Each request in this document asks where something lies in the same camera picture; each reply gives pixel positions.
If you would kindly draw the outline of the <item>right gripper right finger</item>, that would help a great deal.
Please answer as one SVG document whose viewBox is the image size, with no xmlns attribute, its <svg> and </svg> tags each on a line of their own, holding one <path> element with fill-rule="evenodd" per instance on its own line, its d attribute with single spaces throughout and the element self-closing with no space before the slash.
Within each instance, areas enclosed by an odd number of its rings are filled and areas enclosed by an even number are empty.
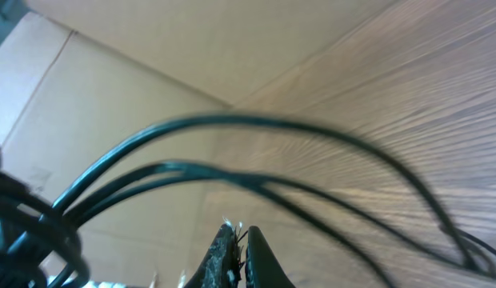
<svg viewBox="0 0 496 288">
<path fill-rule="evenodd" d="M 247 288 L 295 288 L 257 226 L 247 232 L 245 276 Z"/>
</svg>

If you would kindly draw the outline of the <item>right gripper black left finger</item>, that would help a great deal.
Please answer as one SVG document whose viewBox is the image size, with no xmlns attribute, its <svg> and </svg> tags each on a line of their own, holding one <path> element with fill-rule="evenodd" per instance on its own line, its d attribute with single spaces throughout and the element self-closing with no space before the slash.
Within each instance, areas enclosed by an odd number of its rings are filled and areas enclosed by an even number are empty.
<svg viewBox="0 0 496 288">
<path fill-rule="evenodd" d="M 235 228 L 220 226 L 200 266 L 184 288 L 237 288 L 241 280 L 241 247 Z"/>
</svg>

